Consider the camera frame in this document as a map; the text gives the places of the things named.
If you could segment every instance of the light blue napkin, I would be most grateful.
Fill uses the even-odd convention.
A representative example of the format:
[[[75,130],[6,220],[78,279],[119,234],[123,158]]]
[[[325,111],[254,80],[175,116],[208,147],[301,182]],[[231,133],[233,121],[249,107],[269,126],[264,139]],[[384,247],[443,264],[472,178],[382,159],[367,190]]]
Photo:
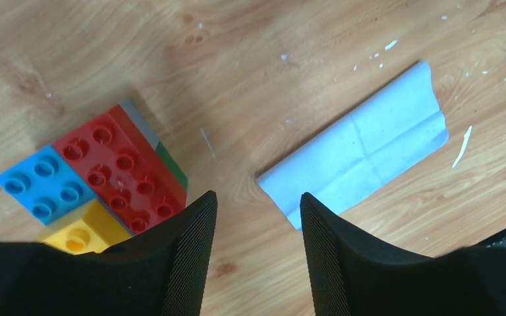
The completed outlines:
[[[421,61],[257,178],[301,230],[310,192],[336,214],[360,203],[445,145],[449,133]]]

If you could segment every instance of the blue block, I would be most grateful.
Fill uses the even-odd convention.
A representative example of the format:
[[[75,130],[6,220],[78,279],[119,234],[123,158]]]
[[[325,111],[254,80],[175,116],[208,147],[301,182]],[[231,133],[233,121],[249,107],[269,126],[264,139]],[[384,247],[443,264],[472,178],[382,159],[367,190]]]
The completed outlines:
[[[97,198],[50,145],[1,173],[0,186],[43,224]]]
[[[334,213],[360,203],[443,146],[449,133],[426,62],[408,69],[311,139],[257,183],[301,230],[310,192]]]

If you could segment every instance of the blue block stud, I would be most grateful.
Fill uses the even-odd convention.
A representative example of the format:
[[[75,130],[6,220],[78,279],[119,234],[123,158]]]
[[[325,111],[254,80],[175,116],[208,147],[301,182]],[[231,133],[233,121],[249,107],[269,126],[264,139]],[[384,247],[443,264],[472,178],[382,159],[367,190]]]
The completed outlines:
[[[46,225],[97,198],[50,145],[1,173],[0,186]]]

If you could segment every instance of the white scratch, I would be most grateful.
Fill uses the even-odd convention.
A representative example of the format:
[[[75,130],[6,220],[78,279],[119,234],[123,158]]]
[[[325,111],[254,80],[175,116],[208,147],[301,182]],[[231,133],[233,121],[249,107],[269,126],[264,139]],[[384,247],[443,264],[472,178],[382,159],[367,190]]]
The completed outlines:
[[[451,168],[455,168],[459,161],[461,161],[461,158],[463,158],[464,151],[466,150],[466,146],[468,145],[468,139],[470,138],[470,133],[472,132],[472,125],[468,127],[468,130],[466,133],[464,133],[464,140],[463,140],[463,146],[461,147],[461,151],[459,152],[459,156],[455,159],[455,162],[453,163],[453,166]]]
[[[388,51],[389,49],[393,48],[393,46],[395,46],[397,44],[397,42],[398,41],[395,39],[394,41],[389,43],[389,45],[385,46],[385,50]]]
[[[204,141],[206,142],[206,144],[208,145],[208,148],[210,149],[210,152],[212,153],[212,158],[214,160],[216,160],[216,154],[214,153],[214,148],[212,148],[212,145],[210,145],[210,142],[208,141],[208,138],[206,137],[206,134],[205,134],[204,130],[202,129],[202,127],[200,129],[201,129],[202,137],[204,138]]]

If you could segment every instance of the wooden table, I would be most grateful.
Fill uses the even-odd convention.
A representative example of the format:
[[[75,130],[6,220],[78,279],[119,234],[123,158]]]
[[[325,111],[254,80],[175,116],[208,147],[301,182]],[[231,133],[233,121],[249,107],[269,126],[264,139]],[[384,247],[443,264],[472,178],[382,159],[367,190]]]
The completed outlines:
[[[419,59],[451,138],[343,217],[439,255],[506,227],[503,0],[1,0],[0,171],[129,96],[188,200],[218,194],[203,314],[311,315],[302,236],[255,176]],[[41,228],[0,189],[0,240]]]

